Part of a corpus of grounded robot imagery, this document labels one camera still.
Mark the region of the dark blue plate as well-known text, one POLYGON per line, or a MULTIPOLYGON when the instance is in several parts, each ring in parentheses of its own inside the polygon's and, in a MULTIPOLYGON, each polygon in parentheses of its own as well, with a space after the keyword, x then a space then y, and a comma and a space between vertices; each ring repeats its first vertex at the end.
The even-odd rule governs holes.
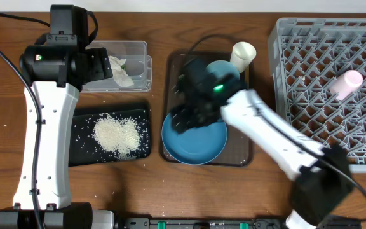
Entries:
POLYGON ((213 123, 178 134, 172 128, 172 114, 167 114, 161 129, 161 139, 172 158, 188 165, 202 165, 217 158, 226 146, 227 125, 213 123))

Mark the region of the white tissue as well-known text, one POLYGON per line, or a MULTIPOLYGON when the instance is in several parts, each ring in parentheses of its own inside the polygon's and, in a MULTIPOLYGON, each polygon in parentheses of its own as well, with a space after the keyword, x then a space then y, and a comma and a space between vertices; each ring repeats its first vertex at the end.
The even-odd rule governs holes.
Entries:
POLYGON ((121 88, 133 86, 133 80, 126 73, 126 59, 118 59, 115 56, 108 56, 108 58, 111 65, 113 79, 118 84, 118 86, 121 88))

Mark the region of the pink plastic cup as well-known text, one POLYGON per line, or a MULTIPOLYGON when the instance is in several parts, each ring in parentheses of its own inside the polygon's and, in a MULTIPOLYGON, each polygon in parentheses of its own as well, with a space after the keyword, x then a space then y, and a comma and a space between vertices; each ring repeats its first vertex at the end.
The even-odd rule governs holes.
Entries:
POLYGON ((342 101, 351 93, 357 91, 362 83, 362 74, 356 70, 349 70, 340 75, 329 90, 332 95, 337 95, 336 99, 342 101))

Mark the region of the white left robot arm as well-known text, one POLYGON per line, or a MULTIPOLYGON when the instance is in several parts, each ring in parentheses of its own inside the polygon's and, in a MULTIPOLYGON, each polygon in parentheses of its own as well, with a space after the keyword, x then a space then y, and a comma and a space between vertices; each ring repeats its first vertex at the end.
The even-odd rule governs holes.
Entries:
POLYGON ((0 228, 115 228, 115 214, 73 202, 69 187, 71 124, 84 84, 112 77, 105 48, 88 21, 94 14, 53 5, 50 31, 20 57, 27 128, 22 171, 13 205, 0 209, 0 228))

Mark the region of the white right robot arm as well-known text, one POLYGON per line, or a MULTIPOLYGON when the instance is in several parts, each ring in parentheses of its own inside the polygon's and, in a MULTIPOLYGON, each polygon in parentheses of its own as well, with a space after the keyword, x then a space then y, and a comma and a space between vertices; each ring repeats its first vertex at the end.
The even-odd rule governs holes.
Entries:
POLYGON ((259 145, 291 180, 287 228, 316 228, 353 191, 346 150, 295 129, 236 74, 213 73, 193 58, 180 68, 177 91, 184 100, 171 110, 174 131, 183 134, 222 120, 259 145))

